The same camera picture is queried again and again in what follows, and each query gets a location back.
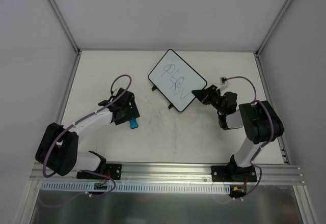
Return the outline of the blue whiteboard eraser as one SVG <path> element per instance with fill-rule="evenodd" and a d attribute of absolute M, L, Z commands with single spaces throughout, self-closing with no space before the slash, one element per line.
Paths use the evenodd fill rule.
<path fill-rule="evenodd" d="M 129 123 L 130 123 L 130 128 L 131 129 L 136 129 L 136 128 L 139 127 L 136 118 L 133 118 L 133 119 L 129 120 Z"/>

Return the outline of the black framed whiteboard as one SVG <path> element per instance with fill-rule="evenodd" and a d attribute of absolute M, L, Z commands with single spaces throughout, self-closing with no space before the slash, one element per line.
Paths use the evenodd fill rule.
<path fill-rule="evenodd" d="M 207 86 L 206 79 L 172 49 L 163 55 L 148 79 L 180 113 L 195 99 L 192 91 Z"/>

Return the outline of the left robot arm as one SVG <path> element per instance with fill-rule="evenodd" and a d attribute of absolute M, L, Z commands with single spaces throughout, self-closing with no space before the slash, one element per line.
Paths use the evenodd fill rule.
<path fill-rule="evenodd" d="M 116 95 L 98 103 L 94 112 L 77 120 L 70 126 L 51 123 L 46 127 L 35 159 L 45 169 L 65 176 L 76 170 L 79 179 L 111 176 L 112 170 L 100 154 L 80 152 L 78 145 L 98 129 L 111 124 L 130 123 L 131 129 L 138 128 L 140 117 L 134 93 L 120 88 Z"/>

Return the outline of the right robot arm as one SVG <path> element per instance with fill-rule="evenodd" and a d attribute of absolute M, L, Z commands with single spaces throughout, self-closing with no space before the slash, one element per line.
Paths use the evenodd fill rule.
<path fill-rule="evenodd" d="M 246 137 L 240 149 L 230 157 L 225 166 L 212 166 L 213 182 L 257 182 L 252 162 L 268 143 L 284 133 L 280 118 L 268 101 L 237 104 L 237 94 L 211 85 L 193 90 L 192 94 L 204 105 L 217 110 L 219 126 L 223 130 L 244 128 Z"/>

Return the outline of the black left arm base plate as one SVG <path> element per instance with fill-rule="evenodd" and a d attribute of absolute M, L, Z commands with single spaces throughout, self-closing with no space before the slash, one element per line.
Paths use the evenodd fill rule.
<path fill-rule="evenodd" d="M 120 180 L 122 173 L 122 164 L 117 163 L 101 163 L 99 167 L 94 171 L 97 174 L 106 175 L 111 177 L 113 180 Z M 87 173 L 85 171 L 78 172 L 76 175 L 77 179 L 83 180 L 103 180 L 104 177 Z"/>

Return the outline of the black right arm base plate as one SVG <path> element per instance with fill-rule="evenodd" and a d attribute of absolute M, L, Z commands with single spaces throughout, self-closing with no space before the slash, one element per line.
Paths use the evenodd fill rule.
<path fill-rule="evenodd" d="M 214 165 L 211 167 L 213 182 L 257 182 L 256 171 L 253 166 L 235 167 L 229 165 Z"/>

